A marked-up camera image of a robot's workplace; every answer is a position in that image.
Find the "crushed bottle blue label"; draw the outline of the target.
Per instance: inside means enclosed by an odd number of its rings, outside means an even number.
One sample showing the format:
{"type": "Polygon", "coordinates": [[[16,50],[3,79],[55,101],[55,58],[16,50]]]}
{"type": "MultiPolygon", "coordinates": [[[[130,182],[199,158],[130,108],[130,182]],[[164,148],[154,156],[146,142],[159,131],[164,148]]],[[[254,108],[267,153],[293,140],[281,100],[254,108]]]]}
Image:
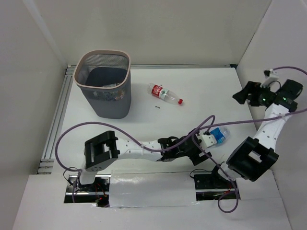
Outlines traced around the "crushed bottle blue label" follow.
{"type": "Polygon", "coordinates": [[[226,126],[220,126],[211,130],[210,134],[214,136],[216,145],[221,145],[229,138],[230,131],[226,126]]]}

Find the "clear bottle red label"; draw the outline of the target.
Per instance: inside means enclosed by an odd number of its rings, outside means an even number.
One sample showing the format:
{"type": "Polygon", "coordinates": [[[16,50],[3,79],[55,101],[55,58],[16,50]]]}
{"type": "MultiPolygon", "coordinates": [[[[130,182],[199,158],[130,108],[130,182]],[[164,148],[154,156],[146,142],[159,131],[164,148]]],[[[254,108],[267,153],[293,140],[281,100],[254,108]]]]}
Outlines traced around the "clear bottle red label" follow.
{"type": "Polygon", "coordinates": [[[163,86],[159,86],[153,83],[149,83],[147,86],[147,92],[157,97],[167,103],[182,105],[183,100],[179,98],[174,92],[169,89],[164,88],[163,86]]]}

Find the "clear bottle green blue label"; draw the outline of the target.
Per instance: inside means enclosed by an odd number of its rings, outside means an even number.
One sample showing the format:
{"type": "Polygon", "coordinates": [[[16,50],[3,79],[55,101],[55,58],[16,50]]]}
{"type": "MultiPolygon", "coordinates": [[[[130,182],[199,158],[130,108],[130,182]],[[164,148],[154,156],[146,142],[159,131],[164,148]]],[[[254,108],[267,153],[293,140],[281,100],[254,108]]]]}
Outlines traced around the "clear bottle green blue label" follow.
{"type": "Polygon", "coordinates": [[[101,86],[102,88],[114,88],[114,87],[118,87],[120,85],[120,83],[112,83],[112,84],[108,84],[108,85],[103,85],[101,86]]]}

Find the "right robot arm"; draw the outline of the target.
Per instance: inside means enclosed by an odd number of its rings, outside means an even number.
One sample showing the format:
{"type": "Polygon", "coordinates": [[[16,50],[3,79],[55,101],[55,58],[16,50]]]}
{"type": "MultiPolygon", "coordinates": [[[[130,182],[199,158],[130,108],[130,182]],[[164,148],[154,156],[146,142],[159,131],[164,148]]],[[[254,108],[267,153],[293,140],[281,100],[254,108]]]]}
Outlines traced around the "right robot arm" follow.
{"type": "Polygon", "coordinates": [[[209,177],[211,186],[221,187],[226,180],[243,178],[252,182],[259,179],[278,160],[275,153],[278,136],[297,109],[295,99],[300,95],[303,85],[294,81],[286,82],[276,91],[270,89],[272,80],[266,83],[249,81],[246,86],[233,95],[239,103],[248,102],[251,106],[265,106],[265,117],[256,135],[247,137],[220,167],[215,167],[209,177]]]}

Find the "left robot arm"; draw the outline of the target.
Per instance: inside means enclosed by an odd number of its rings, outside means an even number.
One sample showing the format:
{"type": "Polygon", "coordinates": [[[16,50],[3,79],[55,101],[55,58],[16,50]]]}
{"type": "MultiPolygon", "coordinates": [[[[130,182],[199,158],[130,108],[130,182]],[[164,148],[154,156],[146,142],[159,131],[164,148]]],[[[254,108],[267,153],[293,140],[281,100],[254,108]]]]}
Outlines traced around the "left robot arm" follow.
{"type": "Polygon", "coordinates": [[[77,185],[84,191],[90,191],[97,173],[122,159],[168,162],[188,157],[195,166],[208,159],[196,145],[205,150],[217,143],[209,132],[193,135],[187,140],[184,138],[160,138],[138,145],[132,140],[117,138],[114,131],[104,132],[85,142],[84,167],[77,185]]]}

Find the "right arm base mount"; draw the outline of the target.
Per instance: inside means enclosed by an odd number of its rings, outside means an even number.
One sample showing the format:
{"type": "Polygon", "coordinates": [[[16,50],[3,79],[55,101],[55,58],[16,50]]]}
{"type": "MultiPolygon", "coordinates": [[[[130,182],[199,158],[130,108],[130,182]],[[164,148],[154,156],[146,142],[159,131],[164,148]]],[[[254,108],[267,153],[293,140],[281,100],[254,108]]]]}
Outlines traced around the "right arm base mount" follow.
{"type": "Polygon", "coordinates": [[[222,199],[236,199],[233,185],[211,171],[195,169],[189,176],[194,180],[197,201],[218,200],[222,195],[222,199]]]}

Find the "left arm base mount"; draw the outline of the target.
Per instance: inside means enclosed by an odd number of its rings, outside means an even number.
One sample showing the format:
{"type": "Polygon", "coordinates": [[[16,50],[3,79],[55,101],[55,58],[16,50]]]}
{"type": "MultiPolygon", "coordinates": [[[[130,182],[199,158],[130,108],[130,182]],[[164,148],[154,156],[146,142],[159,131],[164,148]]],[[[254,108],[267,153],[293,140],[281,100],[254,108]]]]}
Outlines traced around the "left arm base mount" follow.
{"type": "Polygon", "coordinates": [[[97,207],[110,207],[110,174],[98,174],[93,184],[85,185],[82,185],[79,179],[77,180],[77,175],[68,174],[68,171],[63,172],[63,177],[67,182],[65,204],[93,203],[97,207]]]}

